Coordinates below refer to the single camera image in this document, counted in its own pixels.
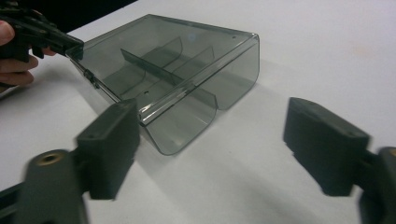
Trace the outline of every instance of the white surface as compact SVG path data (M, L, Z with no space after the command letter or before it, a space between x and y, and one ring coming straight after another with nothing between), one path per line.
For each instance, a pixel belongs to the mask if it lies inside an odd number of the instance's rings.
M322 195L282 142L288 99L319 103L396 146L395 1L139 0L71 35L84 41L146 14L261 38L257 85L175 157L144 139L114 202L87 200L101 223L359 223L356 201ZM35 83L0 95L0 189L33 156L74 149L102 98L61 56Z

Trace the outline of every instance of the human hand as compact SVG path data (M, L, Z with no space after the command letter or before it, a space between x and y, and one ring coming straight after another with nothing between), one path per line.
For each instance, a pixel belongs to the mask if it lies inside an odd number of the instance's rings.
M14 29L5 21L0 21L0 46L11 41L15 36ZM54 55L50 49L43 49L44 54ZM0 59L0 82L12 86L27 85L33 82L34 77L28 71L38 66L38 59L29 56L29 62L24 63L16 59ZM0 93L8 87L0 87Z

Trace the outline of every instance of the transparent plastic box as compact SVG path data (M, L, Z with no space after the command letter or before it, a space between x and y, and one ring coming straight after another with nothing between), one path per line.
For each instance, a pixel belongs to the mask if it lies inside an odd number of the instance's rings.
M141 127L172 155L252 88L259 45L253 33L147 15L67 56L111 102L135 98Z

